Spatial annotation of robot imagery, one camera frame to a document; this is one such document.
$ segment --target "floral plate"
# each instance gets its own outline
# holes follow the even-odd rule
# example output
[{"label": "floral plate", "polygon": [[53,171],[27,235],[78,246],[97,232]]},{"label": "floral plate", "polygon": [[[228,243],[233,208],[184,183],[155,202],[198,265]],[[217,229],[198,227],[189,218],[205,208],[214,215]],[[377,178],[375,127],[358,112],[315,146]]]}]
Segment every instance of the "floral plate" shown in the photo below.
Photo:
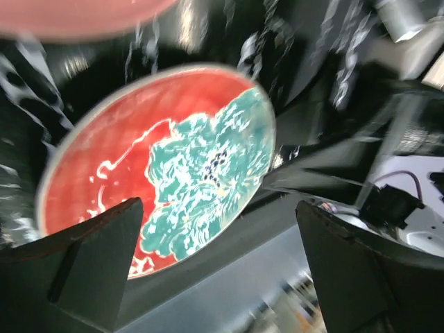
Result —
[{"label": "floral plate", "polygon": [[140,197],[129,278],[184,260],[229,226],[268,171],[267,95],[219,66],[165,71],[96,106],[64,139],[37,194],[42,236]]}]

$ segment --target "pink plate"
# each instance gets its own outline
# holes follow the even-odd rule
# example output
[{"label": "pink plate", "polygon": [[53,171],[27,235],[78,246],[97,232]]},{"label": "pink plate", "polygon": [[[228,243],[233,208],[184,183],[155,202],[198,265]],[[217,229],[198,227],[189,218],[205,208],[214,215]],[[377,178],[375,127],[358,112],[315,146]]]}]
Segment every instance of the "pink plate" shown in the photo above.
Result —
[{"label": "pink plate", "polygon": [[181,67],[144,78],[64,139],[40,184],[39,230],[53,234],[140,197],[129,278],[154,273],[236,219],[270,167],[274,142],[267,95],[232,70]]},{"label": "pink plate", "polygon": [[0,32],[44,40],[85,39],[126,31],[176,0],[0,0]]}]

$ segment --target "flower design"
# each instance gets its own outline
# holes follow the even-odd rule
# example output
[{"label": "flower design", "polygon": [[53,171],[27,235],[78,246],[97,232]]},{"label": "flower design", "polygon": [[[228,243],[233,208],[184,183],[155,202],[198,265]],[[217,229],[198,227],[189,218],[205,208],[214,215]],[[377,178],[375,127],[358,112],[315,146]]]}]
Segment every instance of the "flower design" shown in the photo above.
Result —
[{"label": "flower design", "polygon": [[171,137],[151,149],[156,209],[142,228],[144,251],[181,260],[231,223],[268,171],[273,122],[266,98],[253,88],[214,118],[200,113],[171,123]]}]

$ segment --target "pink bowl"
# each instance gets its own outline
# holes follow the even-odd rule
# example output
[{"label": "pink bowl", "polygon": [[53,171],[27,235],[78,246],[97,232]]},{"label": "pink bowl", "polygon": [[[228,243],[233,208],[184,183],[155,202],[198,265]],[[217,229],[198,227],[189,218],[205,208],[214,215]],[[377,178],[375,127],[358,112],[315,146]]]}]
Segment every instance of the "pink bowl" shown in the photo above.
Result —
[{"label": "pink bowl", "polygon": [[90,39],[144,23],[176,0],[0,0],[0,33]]}]

